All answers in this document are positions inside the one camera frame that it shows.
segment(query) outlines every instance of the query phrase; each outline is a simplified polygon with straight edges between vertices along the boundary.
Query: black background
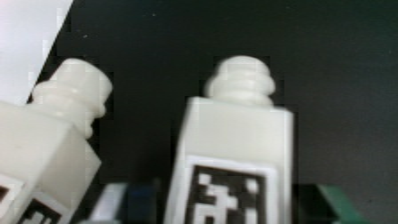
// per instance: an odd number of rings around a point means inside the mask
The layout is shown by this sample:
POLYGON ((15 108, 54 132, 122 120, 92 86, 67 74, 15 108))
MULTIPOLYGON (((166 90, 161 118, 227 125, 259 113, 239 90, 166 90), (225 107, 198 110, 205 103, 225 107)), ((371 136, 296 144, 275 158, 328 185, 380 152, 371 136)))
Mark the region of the black background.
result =
POLYGON ((40 80, 67 57, 111 78, 95 183, 157 177, 166 191, 186 98, 239 54, 268 62, 271 98, 296 113, 294 182, 335 184, 367 219, 398 223, 392 0, 74 0, 40 80))

